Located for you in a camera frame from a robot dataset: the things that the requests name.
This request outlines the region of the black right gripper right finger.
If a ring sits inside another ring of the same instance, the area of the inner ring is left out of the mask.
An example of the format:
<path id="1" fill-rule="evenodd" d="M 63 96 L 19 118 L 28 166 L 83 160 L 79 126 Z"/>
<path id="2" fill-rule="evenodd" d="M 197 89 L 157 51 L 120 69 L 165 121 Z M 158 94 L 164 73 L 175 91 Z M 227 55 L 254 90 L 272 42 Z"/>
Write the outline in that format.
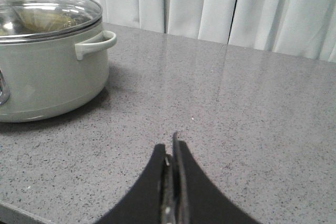
<path id="1" fill-rule="evenodd" d="M 212 183 L 177 132 L 173 134 L 173 162 L 177 223 L 258 223 Z"/>

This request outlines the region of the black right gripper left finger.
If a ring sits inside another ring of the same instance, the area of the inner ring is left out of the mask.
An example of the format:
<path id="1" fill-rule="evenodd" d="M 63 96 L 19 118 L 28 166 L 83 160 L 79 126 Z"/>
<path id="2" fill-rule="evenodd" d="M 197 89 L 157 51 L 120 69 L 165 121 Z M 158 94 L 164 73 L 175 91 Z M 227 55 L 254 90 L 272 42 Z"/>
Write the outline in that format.
<path id="1" fill-rule="evenodd" d="M 154 147 L 138 180 L 97 223 L 173 223 L 173 166 L 165 145 Z"/>

